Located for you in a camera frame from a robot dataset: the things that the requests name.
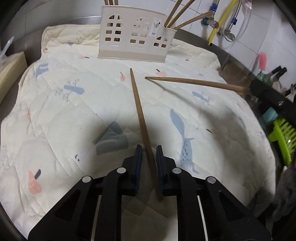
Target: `chopstick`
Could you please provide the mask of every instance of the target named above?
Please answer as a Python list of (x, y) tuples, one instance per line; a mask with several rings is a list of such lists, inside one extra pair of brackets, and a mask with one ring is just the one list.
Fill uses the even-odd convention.
[(175, 6), (173, 7), (170, 15), (168, 16), (167, 20), (165, 21), (165, 27), (168, 25), (169, 21), (171, 20), (171, 18), (173, 17), (174, 13), (176, 12), (177, 8), (180, 6), (182, 0), (178, 0), (175, 4)]
[(232, 91), (241, 92), (241, 93), (249, 93), (250, 92), (250, 88), (241, 87), (238, 85), (205, 81), (205, 80), (172, 78), (172, 77), (145, 77), (145, 79), (147, 79), (147, 80), (162, 80), (162, 81), (178, 82), (178, 83), (186, 83), (186, 84), (194, 84), (194, 85), (203, 85), (203, 86), (216, 87), (216, 88), (225, 89), (225, 90), (232, 90)]
[(135, 98), (136, 109), (137, 109), (137, 113), (138, 113), (143, 143), (145, 146), (147, 159), (148, 159), (148, 163), (149, 163), (149, 168), (150, 168), (150, 172), (151, 172), (152, 183), (155, 188), (157, 199), (162, 200), (163, 195), (161, 194), (161, 192), (159, 190), (157, 169), (156, 169), (155, 160), (154, 160), (154, 156), (153, 156), (153, 152), (152, 152), (152, 147), (151, 147), (151, 143), (150, 143), (150, 139), (149, 139), (149, 135), (148, 135), (148, 131), (147, 131), (144, 113), (143, 113), (142, 106), (141, 106), (140, 96), (138, 93), (138, 89), (137, 89), (137, 85), (136, 85), (135, 77), (133, 75), (132, 68), (130, 68), (130, 73), (131, 73), (131, 84), (133, 87), (133, 96)]
[(190, 0), (182, 9), (181, 11), (173, 18), (173, 20), (169, 23), (168, 28), (170, 28), (177, 20), (178, 18), (185, 12), (187, 8), (194, 2), (195, 0)]
[(180, 29), (180, 28), (186, 26), (187, 24), (190, 24), (190, 23), (195, 22), (195, 21), (197, 21), (197, 20), (200, 20), (200, 19), (202, 19), (202, 18), (205, 18), (205, 17), (211, 16), (211, 15), (213, 15), (213, 14), (214, 14), (213, 11), (208, 11), (208, 12), (206, 12), (206, 13), (204, 13), (204, 14), (201, 14), (201, 15), (199, 15), (199, 16), (197, 16), (197, 17), (194, 17), (194, 18), (192, 18), (192, 19), (189, 19), (188, 21), (186, 21), (186, 22), (184, 22), (184, 23), (178, 25), (178, 26), (175, 27), (174, 29), (175, 29), (175, 30), (178, 30), (178, 29)]

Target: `white tile wall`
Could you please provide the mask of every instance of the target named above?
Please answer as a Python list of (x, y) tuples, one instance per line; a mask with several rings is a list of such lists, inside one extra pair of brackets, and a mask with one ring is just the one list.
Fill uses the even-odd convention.
[[(168, 15), (177, 0), (119, 0), (120, 5), (141, 7)], [(189, 0), (183, 0), (175, 14)], [(177, 21), (177, 25), (207, 12), (214, 0), (196, 0)], [(219, 20), (231, 0), (221, 0), (215, 19)], [(15, 40), (29, 34), (41, 27), (54, 25), (64, 20), (71, 20), (85, 16), (101, 15), (104, 0), (29, 0), (15, 15), (2, 37), (2, 44), (12, 35)], [(282, 65), (288, 72), (281, 78), (286, 86), (296, 82), (296, 34), (282, 13), (272, 0), (253, 0), (252, 17), (244, 36), (235, 44), (227, 42), (221, 36), (215, 36), (213, 44), (229, 52), (254, 74), (259, 72), (256, 64), (258, 52), (265, 52), (268, 57), (267, 71)], [(244, 12), (241, 10), (237, 25), (232, 28), (232, 33), (237, 35)], [(211, 27), (201, 25), (196, 21), (183, 27), (204, 39), (208, 39), (212, 32)]]
[(229, 53), (246, 67), (250, 66), (256, 56), (254, 51), (244, 46), (240, 42), (235, 42)]

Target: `pink bottle brush bristles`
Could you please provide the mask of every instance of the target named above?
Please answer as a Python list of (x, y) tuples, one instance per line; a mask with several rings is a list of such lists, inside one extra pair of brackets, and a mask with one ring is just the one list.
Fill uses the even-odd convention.
[(258, 58), (259, 58), (259, 68), (261, 70), (265, 70), (266, 69), (266, 62), (267, 62), (266, 53), (264, 53), (264, 52), (258, 53)]

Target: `quilted mat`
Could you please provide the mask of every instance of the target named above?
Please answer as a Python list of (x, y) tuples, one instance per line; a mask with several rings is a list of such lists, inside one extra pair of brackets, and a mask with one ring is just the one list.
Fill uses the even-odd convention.
[[(99, 29), (46, 28), (42, 57), (25, 71), (2, 122), (0, 201), (23, 235), (81, 177), (104, 176), (144, 146), (130, 68), (154, 153), (162, 145), (177, 166), (198, 178), (215, 176), (244, 205), (264, 190), (256, 205), (268, 206), (275, 159), (246, 101), (228, 90), (144, 79), (224, 83), (217, 56), (173, 40), (165, 63), (99, 59)], [(177, 240), (176, 199), (156, 200), (145, 155), (139, 194), (123, 198), (122, 240)]]

